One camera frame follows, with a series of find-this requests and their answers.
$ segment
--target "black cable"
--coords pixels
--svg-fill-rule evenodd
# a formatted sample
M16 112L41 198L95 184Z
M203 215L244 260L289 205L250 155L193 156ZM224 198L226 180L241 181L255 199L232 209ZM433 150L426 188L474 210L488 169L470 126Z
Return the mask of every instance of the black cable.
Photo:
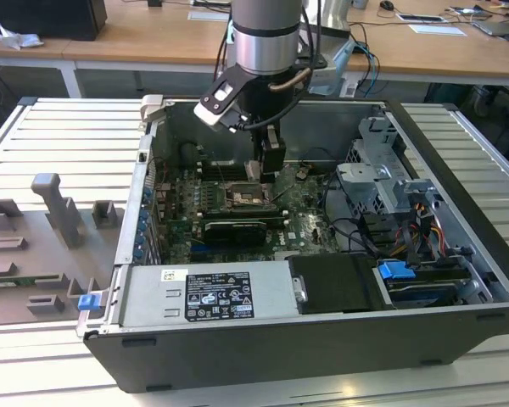
M305 153L303 153L302 155L299 156L298 158L298 161L300 163L303 163L305 161L305 159L307 158L307 155L311 152L311 151L314 151L314 150L319 150L319 151L322 151L324 152L328 157L330 157L336 164L339 162L339 160L335 157L335 155L333 155L332 153L330 153L330 151L327 149L327 148L324 148L324 147L311 147L309 148Z
M386 89L386 87L389 85L389 83L390 83L390 81L386 81L386 83L383 86L381 86L381 89L378 89L375 92L370 92L370 95L372 95L372 96L378 95L379 93L381 93L382 91L384 91Z
M315 51L314 60L311 60L311 62L310 62L311 73L305 80L304 87L302 88L302 90L300 92L298 92L298 94L296 96L294 96L292 102L278 114L274 115L270 119L262 120L261 122L253 123L250 125L246 124L246 123L240 123L237 125L237 128L239 130L252 131L252 130L257 130L257 129L266 127L267 125L271 125L271 124L275 123L276 121L278 121L282 117L284 117L286 114L288 114L292 109L294 109L296 107L296 105L299 103L299 101L301 100L301 98L304 96L304 94L308 91L309 86L311 84L311 78L313 77L313 71L315 70L316 62L319 59L319 53L321 50L321 25L322 25L322 23L321 23L321 14L322 14L321 9L322 9L322 0L317 0L316 51ZM305 11L304 7L302 7L302 15L304 17L305 29L307 30L307 41L309 42L310 49L313 49L313 36L311 33L309 18L307 16L307 12Z
M359 23L351 24L351 26L352 25L360 26L360 28L362 29L362 33L364 34L364 44L366 45L366 50L368 52L370 52L370 46L367 43L367 33L366 33L366 29L364 28L364 26ZM353 36L352 32L350 33L350 36L357 44L359 43L358 40L356 40L355 36ZM366 70L366 73L364 74L364 76L362 77L361 81L358 83L358 87L364 85L364 82L366 82L367 77L370 75L370 72L372 71L372 60L370 59L368 54L364 53L364 55L366 55L366 59L367 59L367 70Z
M213 81L216 81L217 79L217 73L219 72L219 64L221 63L221 54L223 49L227 49L227 39L228 39L228 25L230 24L230 20L232 19L232 11L230 11L230 14L228 15L228 22L227 27L224 30L224 35L222 36L221 44L219 45L219 52L217 53L217 59L215 61L215 70L213 71ZM224 55L222 56L223 64L226 57L226 51L224 52Z

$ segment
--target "black box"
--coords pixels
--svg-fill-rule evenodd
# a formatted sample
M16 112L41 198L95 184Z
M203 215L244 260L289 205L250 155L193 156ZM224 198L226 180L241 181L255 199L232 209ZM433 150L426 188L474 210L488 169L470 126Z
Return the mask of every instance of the black box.
M0 0L0 24L20 34L94 41L108 15L103 0Z

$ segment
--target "blue plastic clip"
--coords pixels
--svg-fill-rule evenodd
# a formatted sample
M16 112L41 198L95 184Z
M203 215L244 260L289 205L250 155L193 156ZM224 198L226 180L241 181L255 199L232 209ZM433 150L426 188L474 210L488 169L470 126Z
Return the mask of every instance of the blue plastic clip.
M100 309L102 294L83 294L79 297L77 309L79 311L95 311Z
M405 261L385 261L379 267L383 279L387 278L415 278L415 271L406 267Z

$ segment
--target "floor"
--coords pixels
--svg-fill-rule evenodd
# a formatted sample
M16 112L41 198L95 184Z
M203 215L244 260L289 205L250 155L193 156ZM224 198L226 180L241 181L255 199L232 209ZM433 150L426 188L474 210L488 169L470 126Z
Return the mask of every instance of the floor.
M160 72L142 72L145 89L136 90L134 76L129 71L81 70L80 78L87 91L88 98L140 98L148 93L160 93L170 96L197 96L211 83L210 75ZM0 125L14 109L18 97L38 96L47 98L67 98L67 91L58 70L41 68L0 68L0 76L14 92L13 96L0 83ZM428 90L428 84L412 82L377 83L373 88L375 98L398 98L401 102L421 103ZM473 98L461 106L462 112L494 141L501 132L505 109L509 108L509 97L499 95L485 118L473 112ZM498 146L504 148L508 142L504 139Z

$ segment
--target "wooden desk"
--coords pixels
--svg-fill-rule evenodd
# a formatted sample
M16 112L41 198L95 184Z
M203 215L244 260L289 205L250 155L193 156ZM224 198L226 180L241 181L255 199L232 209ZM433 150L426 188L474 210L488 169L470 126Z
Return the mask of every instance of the wooden desk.
M392 0L402 13L438 15L444 12L446 1L428 0ZM471 8L478 3L488 9L490 3L473 0L453 0L453 6ZM397 17L384 18L379 15L392 16L392 12L379 8L379 1L370 0L366 10L351 8L348 21L379 23L402 22ZM494 16L492 20L503 20ZM484 34L476 27L467 24L456 24L467 36L436 36L417 34L409 25L364 25L370 49L381 60L381 72L400 75L450 76L462 79L463 82L482 84L484 81L501 81L509 79L509 42ZM358 25L352 27L358 41L363 41L363 34ZM355 55L350 60L349 68L358 70L365 67L366 59ZM381 79L391 77L382 75Z
M164 64L214 64L225 23L188 20L190 8L106 0L108 20L93 42L72 41L65 59Z
M472 7L475 0L393 0L404 13L440 14L445 5ZM489 7L489 3L480 3ZM0 44L0 64L53 67L61 70L68 92L83 91L76 70L152 70L212 72L222 39L223 22L188 20L190 8L165 4L148 8L144 1L106 0L108 21L94 42L48 40L44 47L15 51ZM366 10L351 8L348 20L363 23L403 23L370 0ZM379 79L477 85L509 85L509 42L491 38L465 24L467 36L415 33L408 25L365 25L371 50L381 61ZM361 41L361 28L353 26ZM357 80L366 71L366 58L353 55L346 76Z

